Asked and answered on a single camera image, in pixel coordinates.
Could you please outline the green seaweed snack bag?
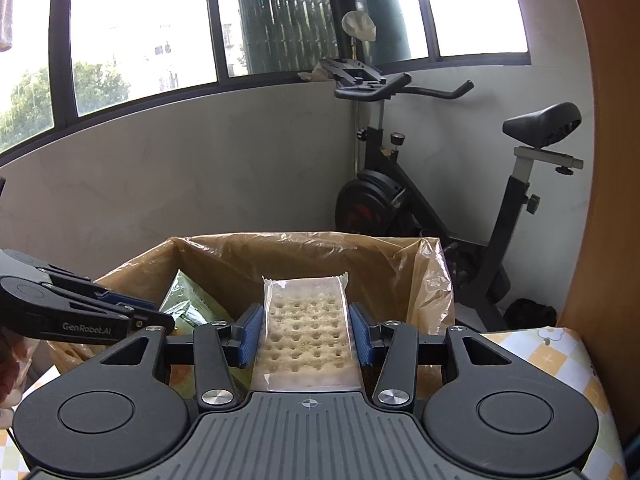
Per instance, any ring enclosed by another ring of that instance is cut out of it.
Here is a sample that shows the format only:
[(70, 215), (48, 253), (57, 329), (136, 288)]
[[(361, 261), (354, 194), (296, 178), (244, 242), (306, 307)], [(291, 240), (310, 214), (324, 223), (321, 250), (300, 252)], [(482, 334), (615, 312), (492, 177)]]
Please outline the green seaweed snack bag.
[(160, 312), (170, 315), (175, 322), (174, 335), (189, 335), (203, 324), (224, 321), (232, 323), (227, 310), (200, 285), (178, 270), (165, 298), (160, 304)]

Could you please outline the floral checkered tablecloth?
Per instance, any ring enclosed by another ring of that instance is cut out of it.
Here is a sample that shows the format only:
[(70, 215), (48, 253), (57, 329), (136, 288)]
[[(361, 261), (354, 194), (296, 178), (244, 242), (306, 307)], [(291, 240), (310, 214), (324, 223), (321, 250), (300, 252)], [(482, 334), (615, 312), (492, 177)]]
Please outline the floral checkered tablecloth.
[(627, 478), (608, 398), (578, 333), (568, 328), (543, 327), (484, 334), (484, 337), (582, 393), (599, 419), (596, 444), (582, 472), (588, 479)]

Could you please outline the black exercise bike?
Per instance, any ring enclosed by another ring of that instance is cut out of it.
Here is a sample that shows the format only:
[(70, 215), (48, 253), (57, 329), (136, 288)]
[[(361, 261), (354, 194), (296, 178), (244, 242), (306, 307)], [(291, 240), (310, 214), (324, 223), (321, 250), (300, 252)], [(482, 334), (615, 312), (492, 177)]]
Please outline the black exercise bike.
[(584, 160), (553, 147), (592, 151), (588, 62), (473, 67), (452, 91), (354, 62), (327, 60), (320, 73), (326, 100), (387, 106), (388, 124), (410, 138), (385, 144), (380, 127), (366, 128), (364, 166), (336, 179), (319, 226), (436, 237), (454, 300), (488, 330), (562, 325), (590, 181), (567, 183)]

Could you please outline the white bag on stick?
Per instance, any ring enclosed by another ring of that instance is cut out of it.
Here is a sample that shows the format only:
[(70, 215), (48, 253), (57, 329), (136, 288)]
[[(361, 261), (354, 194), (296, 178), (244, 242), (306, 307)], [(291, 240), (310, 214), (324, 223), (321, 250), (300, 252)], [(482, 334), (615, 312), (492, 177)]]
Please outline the white bag on stick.
[(358, 58), (358, 42), (375, 42), (376, 25), (366, 11), (352, 10), (346, 12), (341, 20), (343, 32), (350, 38), (350, 57)]

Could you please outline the clear cracker packet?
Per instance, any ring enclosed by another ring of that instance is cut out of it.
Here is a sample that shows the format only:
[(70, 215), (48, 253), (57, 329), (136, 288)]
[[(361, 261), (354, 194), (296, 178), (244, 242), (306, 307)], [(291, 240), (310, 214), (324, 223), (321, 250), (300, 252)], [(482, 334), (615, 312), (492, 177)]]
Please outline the clear cracker packet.
[(348, 275), (265, 280), (255, 391), (342, 392), (362, 387), (352, 342)]

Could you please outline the wooden wardrobe panel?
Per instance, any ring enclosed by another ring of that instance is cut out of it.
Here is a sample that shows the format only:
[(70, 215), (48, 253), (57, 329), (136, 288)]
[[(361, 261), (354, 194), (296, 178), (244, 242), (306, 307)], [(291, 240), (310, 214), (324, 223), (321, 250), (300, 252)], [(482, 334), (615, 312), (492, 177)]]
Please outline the wooden wardrobe panel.
[(599, 373), (622, 439), (639, 430), (639, 0), (577, 0), (594, 102), (582, 247), (562, 324)]

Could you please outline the cardboard box with plastic liner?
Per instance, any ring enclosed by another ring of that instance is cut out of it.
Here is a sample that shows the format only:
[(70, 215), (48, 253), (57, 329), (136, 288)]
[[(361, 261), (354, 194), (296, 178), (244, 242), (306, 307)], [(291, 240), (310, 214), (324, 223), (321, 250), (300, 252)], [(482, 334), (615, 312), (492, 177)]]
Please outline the cardboard box with plastic liner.
[(348, 301), (363, 304), (378, 321), (405, 321), (434, 335), (454, 322), (454, 294), (434, 238), (335, 232), (171, 237), (98, 282), (159, 304), (178, 272), (216, 300), (229, 320), (262, 301), (266, 278), (346, 274)]

